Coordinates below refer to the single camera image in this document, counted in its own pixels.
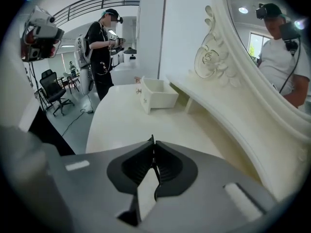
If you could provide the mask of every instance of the black office chair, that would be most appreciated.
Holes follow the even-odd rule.
[[[46,70],[46,71],[44,71],[44,72],[41,73],[41,78],[44,79],[44,78],[46,78],[47,76],[50,76],[52,73],[53,73],[53,71],[52,71],[51,69]]]
[[[49,103],[53,103],[55,101],[59,102],[59,106],[57,109],[53,112],[53,116],[55,117],[56,111],[61,110],[62,115],[64,116],[65,114],[63,113],[63,107],[64,105],[69,105],[72,104],[74,106],[74,103],[71,102],[71,100],[67,99],[66,101],[62,102],[61,97],[66,93],[65,89],[62,89],[62,87],[59,85],[57,81],[57,75],[56,72],[49,72],[50,74],[48,75],[45,73],[44,78],[40,80],[40,84],[42,85],[43,89],[45,90],[45,93],[47,95],[47,100]]]

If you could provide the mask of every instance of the staircase railing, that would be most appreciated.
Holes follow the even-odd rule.
[[[117,6],[139,6],[140,0],[80,0],[57,12],[55,23],[60,25],[89,12]]]

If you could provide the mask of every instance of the chair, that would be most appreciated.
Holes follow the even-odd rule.
[[[59,85],[57,81],[57,75],[56,72],[50,72],[50,75],[45,75],[43,79],[40,80],[40,84],[42,85],[43,89],[45,90],[45,93],[47,95],[47,100],[49,103],[53,103],[55,101],[59,102],[59,106],[57,109],[53,112],[53,116],[55,117],[56,111],[61,110],[62,115],[63,113],[63,107],[64,105],[72,104],[74,106],[74,103],[71,102],[71,100],[67,99],[64,102],[61,101],[61,97],[66,93],[65,89],[62,89],[62,87]]]
[[[51,69],[49,70],[46,70],[44,71],[42,74],[41,74],[41,78],[44,79],[45,77],[51,75],[53,73],[53,71]]]
[[[78,92],[80,92],[79,89],[78,89],[78,87],[76,86],[76,81],[78,81],[78,82],[80,83],[79,77],[76,77],[76,78],[73,79],[73,78],[72,78],[72,75],[69,74],[69,73],[66,73],[66,72],[63,73],[63,76],[64,76],[64,78],[67,79],[67,81],[68,81],[68,87],[69,87],[69,90],[70,90],[70,94],[72,94],[71,88],[70,88],[70,85],[71,85],[71,84],[73,84],[74,89],[77,89]]]

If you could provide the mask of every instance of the white vanity table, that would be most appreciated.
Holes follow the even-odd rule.
[[[139,84],[110,88],[95,112],[86,152],[128,146],[153,134],[155,140],[226,159],[261,182],[277,200],[296,190],[304,156],[289,135],[275,141],[286,133],[259,104],[245,105],[249,92],[239,92],[232,100],[230,87],[212,90],[213,82],[194,73],[168,78],[179,93],[176,106],[154,109],[149,115],[136,94]]]

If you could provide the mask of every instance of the small white drawer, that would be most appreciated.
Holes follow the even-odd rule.
[[[151,109],[174,108],[178,93],[163,80],[141,79],[140,102],[147,114]]]

